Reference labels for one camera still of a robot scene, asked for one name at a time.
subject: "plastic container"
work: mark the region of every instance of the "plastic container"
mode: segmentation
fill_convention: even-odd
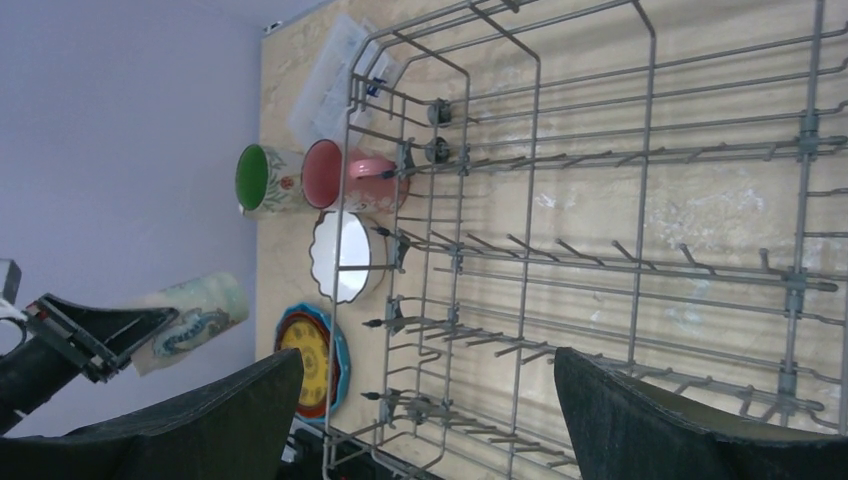
[[[357,24],[349,15],[340,14],[336,17],[324,48],[288,118],[288,127],[304,151],[323,138],[344,143],[348,72],[353,57],[367,36],[368,29]],[[378,48],[376,42],[369,44],[356,64],[357,73],[365,72],[371,59],[377,55]],[[398,63],[384,52],[371,71],[370,78],[394,85],[399,71]],[[380,103],[385,96],[385,92],[369,93],[369,102]],[[364,112],[357,110],[351,115],[351,124],[367,127],[371,123],[372,114],[368,109]],[[362,134],[351,132],[348,146],[356,146],[360,138]]]

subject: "white bowl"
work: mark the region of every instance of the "white bowl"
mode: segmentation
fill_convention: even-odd
[[[339,212],[324,212],[312,231],[312,278],[321,295],[332,299],[334,262],[336,259],[336,225]],[[373,227],[377,223],[355,213],[342,214],[341,266],[379,266],[386,264],[386,239]],[[350,270],[339,272],[337,303],[349,303],[374,290],[385,276],[385,270]]]

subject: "purple wall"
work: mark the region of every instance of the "purple wall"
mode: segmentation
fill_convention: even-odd
[[[216,270],[253,297],[233,168],[258,136],[254,25],[192,2],[0,2],[0,257],[23,306],[115,305]],[[143,379],[77,379],[12,435],[60,435],[253,361],[253,321]],[[0,328],[0,336],[12,335]]]

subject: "mug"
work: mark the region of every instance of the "mug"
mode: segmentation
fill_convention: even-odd
[[[348,151],[348,168],[342,171],[342,151],[332,140],[318,140],[303,158],[303,195],[306,202],[320,210],[338,209],[344,201],[348,212],[392,213],[403,205],[409,191],[409,178],[398,180],[384,173],[395,170],[395,163],[372,150],[355,147]],[[345,179],[344,195],[339,182]],[[400,193],[395,204],[395,189]]]
[[[172,307],[180,312],[179,317],[132,354],[139,376],[181,361],[192,350],[247,320],[250,315],[247,293],[233,275],[225,272],[151,293],[133,300],[129,306]]]
[[[236,197],[254,220],[306,208],[300,171],[303,156],[265,145],[249,145],[236,166]]]

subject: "rack wheel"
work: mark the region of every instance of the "rack wheel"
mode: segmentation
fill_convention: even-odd
[[[447,125],[451,121],[450,102],[437,98],[427,107],[427,120],[430,125]]]
[[[445,163],[450,157],[448,142],[442,137],[430,140],[424,147],[424,156],[430,163]]]

